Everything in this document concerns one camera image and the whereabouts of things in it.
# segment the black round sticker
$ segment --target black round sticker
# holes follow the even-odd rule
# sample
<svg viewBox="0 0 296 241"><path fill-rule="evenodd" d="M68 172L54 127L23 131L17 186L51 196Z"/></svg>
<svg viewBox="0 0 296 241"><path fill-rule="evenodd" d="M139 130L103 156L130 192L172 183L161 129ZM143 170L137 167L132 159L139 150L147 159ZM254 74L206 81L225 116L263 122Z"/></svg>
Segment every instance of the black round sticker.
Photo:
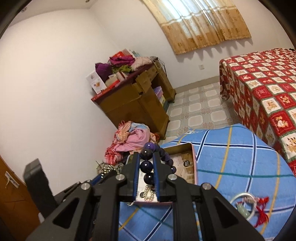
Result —
<svg viewBox="0 0 296 241"><path fill-rule="evenodd" d="M188 167L188 166L190 165L190 161L185 161L185 162L183 163L183 165L184 165L184 167Z"/></svg>

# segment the blue plaid cloth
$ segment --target blue plaid cloth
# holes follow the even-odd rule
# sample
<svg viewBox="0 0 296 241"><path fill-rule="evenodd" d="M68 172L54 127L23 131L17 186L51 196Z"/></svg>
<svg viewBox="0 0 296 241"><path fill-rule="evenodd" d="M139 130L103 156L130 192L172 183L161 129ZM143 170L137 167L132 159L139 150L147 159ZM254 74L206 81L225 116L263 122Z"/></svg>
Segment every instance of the blue plaid cloth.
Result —
<svg viewBox="0 0 296 241"><path fill-rule="evenodd" d="M268 196L264 211L270 217L269 223L257 230L266 240L272 240L296 203L296 179L284 159L240 124L189 133L162 147L192 143L198 184L211 183L229 201L241 192ZM171 206L129 207L121 203L119 220L120 241L173 240ZM253 217L250 223L254 225L256 221Z"/></svg>

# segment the desk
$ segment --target desk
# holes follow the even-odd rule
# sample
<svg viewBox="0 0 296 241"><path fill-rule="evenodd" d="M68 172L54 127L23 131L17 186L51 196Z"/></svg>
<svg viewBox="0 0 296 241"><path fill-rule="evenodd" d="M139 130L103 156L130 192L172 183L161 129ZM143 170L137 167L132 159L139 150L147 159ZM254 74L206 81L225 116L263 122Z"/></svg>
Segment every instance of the desk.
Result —
<svg viewBox="0 0 296 241"><path fill-rule="evenodd" d="M143 123L160 139L165 139L169 116L153 91L157 86L161 86L168 102L174 101L176 92L158 61L143 66L117 88L93 101L116 127L122 121Z"/></svg>

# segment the tile floor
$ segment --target tile floor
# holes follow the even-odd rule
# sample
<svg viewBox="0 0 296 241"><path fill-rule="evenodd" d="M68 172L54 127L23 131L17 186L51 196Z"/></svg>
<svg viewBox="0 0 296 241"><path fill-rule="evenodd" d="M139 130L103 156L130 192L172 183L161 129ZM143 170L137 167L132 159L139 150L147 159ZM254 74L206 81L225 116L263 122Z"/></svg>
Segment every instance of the tile floor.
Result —
<svg viewBox="0 0 296 241"><path fill-rule="evenodd" d="M231 100L220 97L220 84L191 89L175 96L167 114L170 118L166 139L170 142L189 129L217 129L239 123Z"/></svg>

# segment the gold curtain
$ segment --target gold curtain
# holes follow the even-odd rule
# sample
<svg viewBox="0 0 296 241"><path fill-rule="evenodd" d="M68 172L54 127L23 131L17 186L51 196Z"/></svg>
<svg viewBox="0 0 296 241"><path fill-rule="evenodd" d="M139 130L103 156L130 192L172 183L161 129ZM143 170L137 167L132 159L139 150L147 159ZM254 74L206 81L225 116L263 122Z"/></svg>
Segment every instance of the gold curtain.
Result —
<svg viewBox="0 0 296 241"><path fill-rule="evenodd" d="M174 52L186 53L230 39L251 38L231 0L143 0Z"/></svg>

